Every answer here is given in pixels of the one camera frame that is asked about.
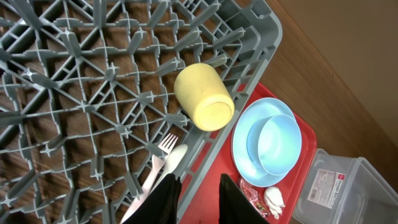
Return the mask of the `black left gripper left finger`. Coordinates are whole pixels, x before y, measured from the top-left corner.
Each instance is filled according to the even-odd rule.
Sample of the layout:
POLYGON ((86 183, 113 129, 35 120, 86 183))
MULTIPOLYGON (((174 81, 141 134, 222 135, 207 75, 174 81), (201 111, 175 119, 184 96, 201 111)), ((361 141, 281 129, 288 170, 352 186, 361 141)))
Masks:
POLYGON ((176 224, 181 191, 180 178, 167 174, 144 203, 123 223, 176 224))

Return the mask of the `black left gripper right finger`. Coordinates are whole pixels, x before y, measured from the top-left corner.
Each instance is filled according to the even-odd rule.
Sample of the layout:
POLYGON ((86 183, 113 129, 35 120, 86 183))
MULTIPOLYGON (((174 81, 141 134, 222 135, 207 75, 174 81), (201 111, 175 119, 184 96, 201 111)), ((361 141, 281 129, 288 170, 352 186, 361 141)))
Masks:
POLYGON ((269 224, 228 174, 221 174, 219 224, 269 224))

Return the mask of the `white plastic fork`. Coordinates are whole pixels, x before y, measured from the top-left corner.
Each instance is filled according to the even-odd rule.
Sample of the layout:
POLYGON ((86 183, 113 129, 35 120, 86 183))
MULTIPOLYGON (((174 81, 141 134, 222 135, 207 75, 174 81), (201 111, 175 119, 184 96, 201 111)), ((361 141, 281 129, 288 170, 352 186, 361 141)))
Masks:
MULTIPOLYGON (((169 133, 163 140, 158 144, 158 147, 170 154, 175 144, 178 141, 178 137, 174 134, 169 133)), ((152 156, 152 168, 147 176, 145 182, 142 185, 143 194, 139 198, 135 198, 132 204, 127 209, 127 212, 124 214, 121 223, 127 221, 127 219, 142 205, 144 200, 149 196, 150 190, 158 176, 159 171, 163 168, 168 156, 165 156, 165 159, 161 159, 157 156, 152 156)))

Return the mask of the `yellow plastic cup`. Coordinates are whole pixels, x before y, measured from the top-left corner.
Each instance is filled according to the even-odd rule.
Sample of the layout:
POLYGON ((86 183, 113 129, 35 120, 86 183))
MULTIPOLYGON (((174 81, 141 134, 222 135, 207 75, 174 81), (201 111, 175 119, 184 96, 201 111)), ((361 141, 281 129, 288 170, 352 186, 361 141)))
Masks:
POLYGON ((234 115, 234 103, 217 71, 208 64, 194 63, 184 68, 174 83, 175 96, 203 131, 225 127, 234 115))

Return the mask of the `light blue plate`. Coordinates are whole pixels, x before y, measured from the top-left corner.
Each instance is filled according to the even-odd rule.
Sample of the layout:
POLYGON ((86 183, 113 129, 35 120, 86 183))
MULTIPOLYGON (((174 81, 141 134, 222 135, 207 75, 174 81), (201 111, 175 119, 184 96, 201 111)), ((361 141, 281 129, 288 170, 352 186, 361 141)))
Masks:
POLYGON ((292 110, 283 101, 269 97, 256 100, 241 114, 232 135, 231 153, 236 168, 244 180, 256 187, 275 185, 288 174, 272 175, 262 170, 249 158, 247 150, 248 133, 252 125, 260 119, 280 114, 290 116, 296 121, 292 110))

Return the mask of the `light blue bowl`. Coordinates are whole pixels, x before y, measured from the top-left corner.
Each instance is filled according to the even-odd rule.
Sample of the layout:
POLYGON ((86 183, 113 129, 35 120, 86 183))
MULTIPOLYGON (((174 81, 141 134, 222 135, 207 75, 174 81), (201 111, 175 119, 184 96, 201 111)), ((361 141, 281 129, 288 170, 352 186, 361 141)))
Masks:
POLYGON ((298 161, 302 136, 296 121, 285 114, 256 121, 249 129, 247 150, 255 165, 272 175, 282 175, 298 161))

